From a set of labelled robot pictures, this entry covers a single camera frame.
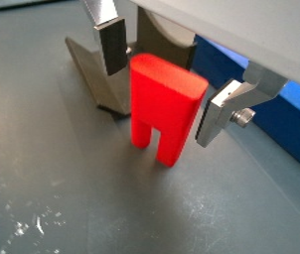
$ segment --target silver metal bracket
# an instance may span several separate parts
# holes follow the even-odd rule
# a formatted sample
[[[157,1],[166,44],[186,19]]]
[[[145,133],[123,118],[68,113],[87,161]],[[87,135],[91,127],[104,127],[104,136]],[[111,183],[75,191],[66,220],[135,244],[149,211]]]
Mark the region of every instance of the silver metal bracket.
[[[242,79],[244,83],[230,80],[209,99],[195,137],[203,147],[230,122],[246,126],[254,115],[248,107],[273,99],[288,81],[254,62],[249,62]]]

